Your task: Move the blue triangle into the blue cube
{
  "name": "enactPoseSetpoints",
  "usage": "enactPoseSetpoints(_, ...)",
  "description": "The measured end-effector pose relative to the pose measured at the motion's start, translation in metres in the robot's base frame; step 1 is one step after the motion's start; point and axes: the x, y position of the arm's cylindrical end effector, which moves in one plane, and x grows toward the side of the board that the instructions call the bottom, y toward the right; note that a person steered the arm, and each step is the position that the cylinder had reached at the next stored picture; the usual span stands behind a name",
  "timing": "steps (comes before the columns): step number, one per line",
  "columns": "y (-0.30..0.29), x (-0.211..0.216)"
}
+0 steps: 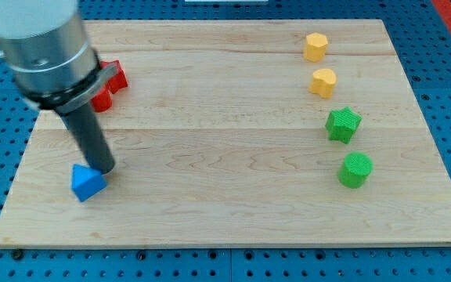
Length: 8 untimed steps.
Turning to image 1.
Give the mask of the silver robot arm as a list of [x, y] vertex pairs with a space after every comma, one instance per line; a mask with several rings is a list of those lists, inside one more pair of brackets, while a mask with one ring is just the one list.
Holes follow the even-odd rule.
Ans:
[[60, 115], [84, 106], [118, 72], [101, 67], [77, 0], [0, 0], [0, 58], [32, 106]]

